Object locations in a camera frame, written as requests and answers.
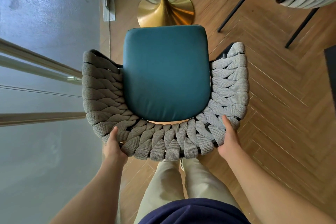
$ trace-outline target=person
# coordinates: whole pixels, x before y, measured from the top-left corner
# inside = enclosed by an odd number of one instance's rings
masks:
[[[284,187],[258,166],[239,145],[237,132],[226,127],[219,154],[237,177],[262,223],[336,223],[311,203]],[[103,148],[105,160],[91,182],[51,221],[51,224],[115,223],[119,188],[127,156],[116,141],[115,127]],[[184,199],[178,162],[160,162],[140,204],[135,224],[249,223],[228,188],[197,159],[183,159]]]

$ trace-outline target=beige pants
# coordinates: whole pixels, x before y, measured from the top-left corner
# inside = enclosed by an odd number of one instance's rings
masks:
[[[196,158],[183,159],[185,188],[189,198],[209,198],[239,208],[229,189]],[[179,162],[160,162],[141,201],[134,224],[151,211],[175,200],[184,199]]]

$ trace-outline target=hand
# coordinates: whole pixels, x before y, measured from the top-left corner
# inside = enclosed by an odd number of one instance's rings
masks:
[[[124,154],[119,147],[119,144],[116,140],[117,133],[118,128],[114,127],[110,133],[110,137],[108,138],[106,145],[103,146],[103,153],[105,159],[117,160],[118,162],[122,163],[122,165],[124,165],[127,162],[127,155]]]
[[[239,143],[239,137],[238,137],[237,131],[233,129],[229,119],[225,115],[222,116],[222,121],[226,128],[226,133],[224,137],[224,143],[221,146],[219,146],[217,149],[218,149],[218,153],[223,158],[225,158],[227,152],[230,150],[230,147],[232,145],[240,145],[240,143]]]

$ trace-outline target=table leg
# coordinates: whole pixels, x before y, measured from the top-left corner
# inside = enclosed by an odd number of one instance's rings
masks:
[[[191,25],[194,17],[191,0],[141,0],[138,7],[140,27]]]

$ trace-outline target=teal seat cushion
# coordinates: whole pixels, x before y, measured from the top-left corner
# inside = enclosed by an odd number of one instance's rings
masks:
[[[208,41],[199,25],[136,28],[124,42],[124,98],[137,116],[178,121],[210,99]]]

